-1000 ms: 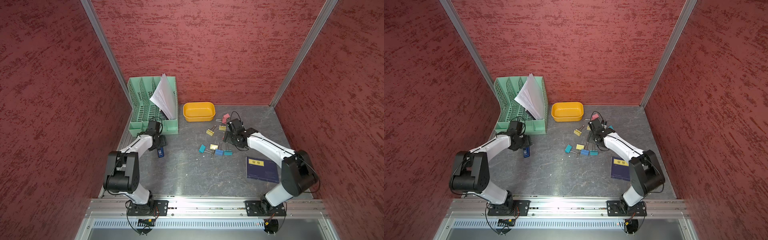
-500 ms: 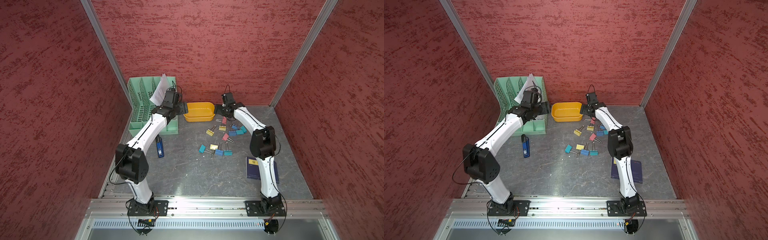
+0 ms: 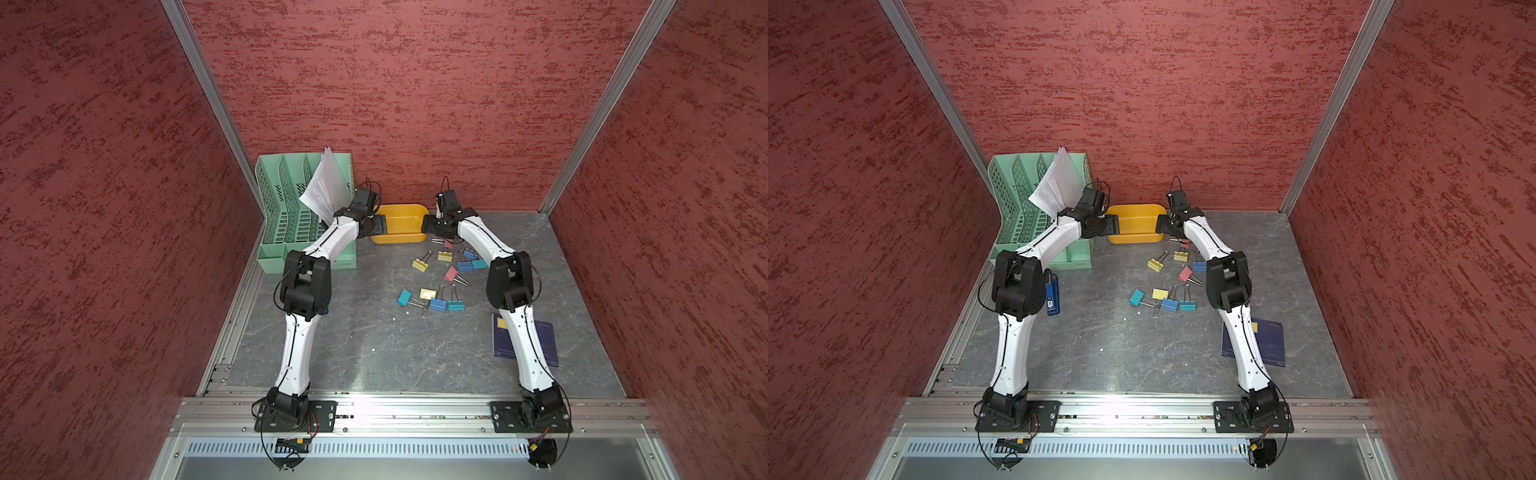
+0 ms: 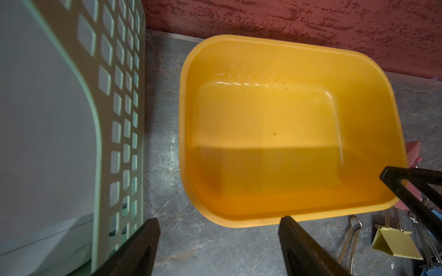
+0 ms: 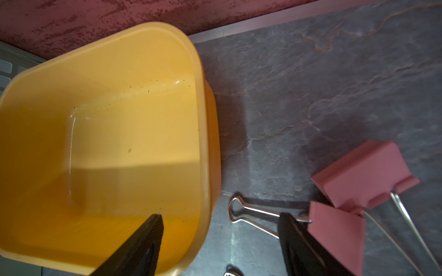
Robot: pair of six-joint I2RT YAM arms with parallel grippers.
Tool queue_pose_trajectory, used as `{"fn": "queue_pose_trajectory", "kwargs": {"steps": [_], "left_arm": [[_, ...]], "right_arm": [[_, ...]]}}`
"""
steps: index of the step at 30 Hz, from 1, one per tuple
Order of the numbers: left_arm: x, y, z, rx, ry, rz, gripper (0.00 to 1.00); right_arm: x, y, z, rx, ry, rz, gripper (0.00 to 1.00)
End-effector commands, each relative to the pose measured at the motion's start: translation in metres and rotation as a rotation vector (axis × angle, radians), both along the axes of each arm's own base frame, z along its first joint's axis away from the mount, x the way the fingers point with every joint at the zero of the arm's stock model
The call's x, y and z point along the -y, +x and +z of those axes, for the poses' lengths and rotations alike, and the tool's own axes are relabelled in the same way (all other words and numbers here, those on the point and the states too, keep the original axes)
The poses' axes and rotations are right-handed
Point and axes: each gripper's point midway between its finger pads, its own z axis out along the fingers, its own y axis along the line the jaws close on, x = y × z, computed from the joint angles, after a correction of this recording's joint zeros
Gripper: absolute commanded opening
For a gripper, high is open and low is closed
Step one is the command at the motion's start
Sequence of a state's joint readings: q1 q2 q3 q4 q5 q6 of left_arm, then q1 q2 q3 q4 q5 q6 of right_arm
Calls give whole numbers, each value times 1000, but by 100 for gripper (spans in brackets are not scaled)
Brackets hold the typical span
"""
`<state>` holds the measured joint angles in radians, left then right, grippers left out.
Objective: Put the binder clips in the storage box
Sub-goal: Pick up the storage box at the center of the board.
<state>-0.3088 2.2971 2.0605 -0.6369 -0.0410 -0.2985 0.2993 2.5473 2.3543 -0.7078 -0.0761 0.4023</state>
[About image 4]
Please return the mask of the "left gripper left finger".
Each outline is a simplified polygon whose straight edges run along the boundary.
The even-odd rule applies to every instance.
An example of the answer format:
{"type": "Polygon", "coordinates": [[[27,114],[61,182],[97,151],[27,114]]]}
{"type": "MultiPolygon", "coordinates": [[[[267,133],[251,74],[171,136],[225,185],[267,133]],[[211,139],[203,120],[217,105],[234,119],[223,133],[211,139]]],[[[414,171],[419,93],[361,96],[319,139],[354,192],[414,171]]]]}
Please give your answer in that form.
{"type": "Polygon", "coordinates": [[[93,275],[150,276],[160,234],[158,219],[147,220],[93,275]]]}

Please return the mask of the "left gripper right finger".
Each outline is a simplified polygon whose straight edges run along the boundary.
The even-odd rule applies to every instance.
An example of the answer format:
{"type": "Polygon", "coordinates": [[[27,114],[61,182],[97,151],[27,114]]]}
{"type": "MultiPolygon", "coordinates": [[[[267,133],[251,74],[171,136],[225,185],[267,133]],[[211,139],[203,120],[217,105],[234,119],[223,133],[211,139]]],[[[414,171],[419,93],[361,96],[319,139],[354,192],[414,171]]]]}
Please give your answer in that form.
{"type": "Polygon", "coordinates": [[[289,276],[349,275],[292,217],[281,218],[278,235],[289,276]]]}

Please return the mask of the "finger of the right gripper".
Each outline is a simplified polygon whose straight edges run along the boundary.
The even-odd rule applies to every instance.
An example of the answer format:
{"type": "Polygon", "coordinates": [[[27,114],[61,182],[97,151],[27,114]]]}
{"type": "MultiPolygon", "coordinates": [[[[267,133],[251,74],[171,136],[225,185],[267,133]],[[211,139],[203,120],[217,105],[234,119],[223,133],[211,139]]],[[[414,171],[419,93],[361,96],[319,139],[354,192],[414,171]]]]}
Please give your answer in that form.
{"type": "Polygon", "coordinates": [[[442,221],[416,198],[403,184],[410,182],[438,208],[442,207],[442,196],[432,187],[442,185],[440,171],[387,166],[379,176],[380,180],[412,211],[433,236],[442,240],[442,221]]]}

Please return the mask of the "yellow plastic storage box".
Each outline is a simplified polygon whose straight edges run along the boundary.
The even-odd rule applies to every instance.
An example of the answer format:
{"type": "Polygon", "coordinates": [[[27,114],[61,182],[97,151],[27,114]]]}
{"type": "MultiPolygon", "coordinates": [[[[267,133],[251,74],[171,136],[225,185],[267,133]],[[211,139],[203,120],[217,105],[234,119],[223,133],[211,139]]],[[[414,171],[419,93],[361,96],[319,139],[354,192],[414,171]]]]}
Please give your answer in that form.
{"type": "Polygon", "coordinates": [[[379,176],[408,166],[391,83],[368,56],[226,34],[184,62],[179,158],[193,206],[231,228],[388,209],[379,176]]]}

